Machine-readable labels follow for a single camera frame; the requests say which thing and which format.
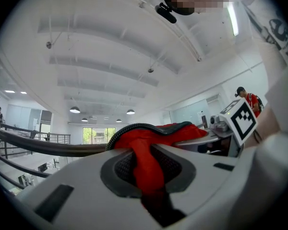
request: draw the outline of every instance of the ceiling light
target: ceiling light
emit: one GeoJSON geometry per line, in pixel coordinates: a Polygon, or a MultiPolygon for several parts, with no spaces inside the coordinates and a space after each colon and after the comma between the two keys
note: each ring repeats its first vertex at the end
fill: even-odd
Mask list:
{"type": "Polygon", "coordinates": [[[239,29],[238,29],[237,17],[236,17],[236,13],[234,10],[233,2],[229,3],[227,9],[229,12],[229,16],[230,16],[230,20],[231,20],[231,24],[232,24],[232,29],[234,31],[234,36],[237,36],[239,34],[239,29]]]}
{"type": "Polygon", "coordinates": [[[127,114],[129,114],[129,115],[131,115],[131,114],[135,114],[135,111],[132,110],[132,109],[129,109],[129,110],[127,111],[127,114]]]}
{"type": "Polygon", "coordinates": [[[74,106],[74,107],[72,107],[72,108],[70,109],[70,112],[71,112],[71,113],[80,113],[80,110],[79,110],[78,107],[74,106]]]}

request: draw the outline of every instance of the balcony railing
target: balcony railing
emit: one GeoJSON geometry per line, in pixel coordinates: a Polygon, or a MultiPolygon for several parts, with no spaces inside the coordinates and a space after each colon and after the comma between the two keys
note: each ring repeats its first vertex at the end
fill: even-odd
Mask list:
{"type": "MultiPolygon", "coordinates": [[[[50,174],[25,168],[9,159],[35,152],[62,157],[85,157],[101,153],[106,148],[106,144],[71,145],[70,138],[71,135],[43,133],[1,124],[0,160],[22,172],[46,178],[50,174]]],[[[24,185],[12,180],[2,172],[0,172],[0,177],[20,189],[25,188],[24,185]]],[[[2,189],[11,194],[6,188],[2,187],[2,189]]]]}

